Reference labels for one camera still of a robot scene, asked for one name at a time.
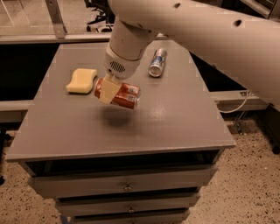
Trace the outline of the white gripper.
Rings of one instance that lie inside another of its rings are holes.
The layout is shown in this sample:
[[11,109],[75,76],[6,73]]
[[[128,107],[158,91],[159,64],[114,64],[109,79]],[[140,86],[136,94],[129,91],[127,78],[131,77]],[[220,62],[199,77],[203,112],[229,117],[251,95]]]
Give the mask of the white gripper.
[[104,66],[108,72],[100,84],[100,101],[110,104],[126,80],[137,70],[141,59],[141,50],[137,47],[121,47],[108,44]]

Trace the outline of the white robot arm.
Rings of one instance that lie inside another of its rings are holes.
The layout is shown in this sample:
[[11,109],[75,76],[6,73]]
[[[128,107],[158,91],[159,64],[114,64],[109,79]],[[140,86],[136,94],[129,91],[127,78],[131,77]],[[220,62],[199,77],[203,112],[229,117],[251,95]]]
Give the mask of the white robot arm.
[[125,80],[162,33],[280,109],[280,24],[193,0],[108,0],[115,23],[105,54]]

